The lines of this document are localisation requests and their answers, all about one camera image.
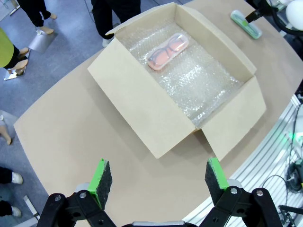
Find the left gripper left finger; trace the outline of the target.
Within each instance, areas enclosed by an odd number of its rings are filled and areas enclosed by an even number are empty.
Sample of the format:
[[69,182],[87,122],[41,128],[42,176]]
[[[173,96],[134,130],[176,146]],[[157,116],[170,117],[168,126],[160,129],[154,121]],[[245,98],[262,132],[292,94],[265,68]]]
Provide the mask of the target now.
[[51,194],[44,206],[39,227],[74,227],[77,221],[85,220],[91,227],[115,227],[105,212],[112,184],[109,161],[101,159],[87,189],[65,197]]

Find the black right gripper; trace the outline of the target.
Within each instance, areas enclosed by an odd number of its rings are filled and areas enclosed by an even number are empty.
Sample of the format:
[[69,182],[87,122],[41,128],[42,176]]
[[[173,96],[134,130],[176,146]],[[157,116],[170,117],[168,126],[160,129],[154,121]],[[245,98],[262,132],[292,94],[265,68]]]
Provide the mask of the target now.
[[268,0],[258,0],[257,9],[245,17],[245,25],[247,26],[249,23],[259,19],[262,14],[272,14],[273,12],[275,12],[275,8],[271,6]]

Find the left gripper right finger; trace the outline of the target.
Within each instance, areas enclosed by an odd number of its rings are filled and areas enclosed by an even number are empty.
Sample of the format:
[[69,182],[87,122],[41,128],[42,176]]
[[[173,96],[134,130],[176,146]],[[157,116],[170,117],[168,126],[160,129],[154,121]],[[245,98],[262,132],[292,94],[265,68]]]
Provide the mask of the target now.
[[218,158],[209,158],[205,182],[214,207],[201,222],[201,227],[224,227],[231,217],[240,217],[247,227],[281,227],[282,223],[269,191],[256,188],[247,192],[230,185]]

